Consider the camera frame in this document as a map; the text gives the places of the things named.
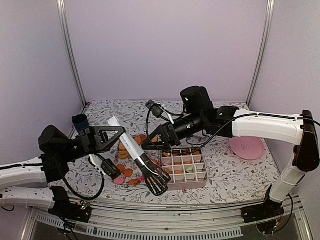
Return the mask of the metal serving tongs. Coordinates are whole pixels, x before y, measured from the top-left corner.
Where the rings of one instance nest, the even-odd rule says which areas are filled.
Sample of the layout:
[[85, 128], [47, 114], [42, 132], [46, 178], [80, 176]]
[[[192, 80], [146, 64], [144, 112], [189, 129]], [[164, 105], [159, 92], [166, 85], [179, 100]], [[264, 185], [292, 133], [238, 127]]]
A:
[[134, 138], [126, 133], [121, 134], [120, 141], [132, 157], [144, 176], [145, 185], [156, 197], [163, 195], [168, 190], [170, 175], [160, 166], [153, 163]]

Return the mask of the metal divided cookie tin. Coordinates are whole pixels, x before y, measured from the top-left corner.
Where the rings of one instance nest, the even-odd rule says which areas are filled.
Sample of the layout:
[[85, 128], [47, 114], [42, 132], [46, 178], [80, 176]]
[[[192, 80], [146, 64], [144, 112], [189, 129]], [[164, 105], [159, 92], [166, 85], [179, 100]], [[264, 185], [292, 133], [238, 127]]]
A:
[[201, 189], [207, 183], [207, 171], [200, 150], [195, 148], [173, 149], [161, 153], [161, 167], [170, 175], [169, 191]]

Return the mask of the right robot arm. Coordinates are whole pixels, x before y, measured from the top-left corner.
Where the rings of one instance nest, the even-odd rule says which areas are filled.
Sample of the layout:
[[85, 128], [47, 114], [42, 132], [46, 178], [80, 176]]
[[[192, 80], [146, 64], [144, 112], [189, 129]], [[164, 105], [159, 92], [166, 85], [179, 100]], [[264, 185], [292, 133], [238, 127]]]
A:
[[276, 115], [234, 106], [214, 108], [203, 86], [188, 87], [180, 92], [180, 96], [186, 116], [166, 122], [148, 133], [142, 148], [169, 153], [172, 147], [181, 144], [181, 140], [200, 131], [206, 131], [212, 138], [257, 137], [290, 143], [294, 146], [293, 157], [279, 179], [268, 188], [263, 203], [241, 209], [245, 223], [283, 214], [286, 196], [306, 173], [320, 165], [316, 121], [312, 113], [303, 110], [302, 114]]

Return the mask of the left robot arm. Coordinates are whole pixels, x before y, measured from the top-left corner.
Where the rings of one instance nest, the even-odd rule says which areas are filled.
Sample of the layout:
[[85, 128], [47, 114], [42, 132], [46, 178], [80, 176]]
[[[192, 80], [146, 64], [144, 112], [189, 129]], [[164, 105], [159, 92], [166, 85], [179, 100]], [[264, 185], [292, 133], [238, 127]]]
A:
[[64, 219], [82, 220], [91, 213], [88, 202], [94, 196], [81, 196], [79, 203], [72, 203], [64, 187], [52, 186], [44, 189], [24, 188], [30, 183], [52, 183], [66, 180], [68, 164], [89, 157], [89, 163], [101, 176], [112, 180], [121, 171], [110, 160], [101, 156], [110, 151], [126, 132], [121, 126], [89, 126], [80, 130], [79, 135], [69, 139], [55, 126], [46, 127], [38, 138], [42, 155], [30, 160], [1, 165], [0, 167], [0, 206], [26, 206], [47, 209], [52, 215]]

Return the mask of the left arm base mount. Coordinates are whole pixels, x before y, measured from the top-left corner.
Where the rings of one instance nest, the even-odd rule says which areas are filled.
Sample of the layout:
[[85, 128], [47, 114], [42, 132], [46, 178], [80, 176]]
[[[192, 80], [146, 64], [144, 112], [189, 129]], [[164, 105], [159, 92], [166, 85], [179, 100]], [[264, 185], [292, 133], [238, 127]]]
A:
[[69, 200], [57, 200], [48, 213], [64, 220], [88, 223], [92, 214], [90, 206], [83, 203], [72, 203]]

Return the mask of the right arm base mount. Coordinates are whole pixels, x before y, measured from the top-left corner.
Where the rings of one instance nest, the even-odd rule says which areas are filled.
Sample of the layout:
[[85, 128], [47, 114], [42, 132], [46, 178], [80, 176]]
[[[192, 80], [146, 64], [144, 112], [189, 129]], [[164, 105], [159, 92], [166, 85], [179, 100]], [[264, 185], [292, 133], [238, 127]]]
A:
[[263, 235], [276, 232], [285, 213], [281, 203], [264, 202], [257, 205], [243, 207], [241, 217], [244, 222], [256, 223], [258, 231]]

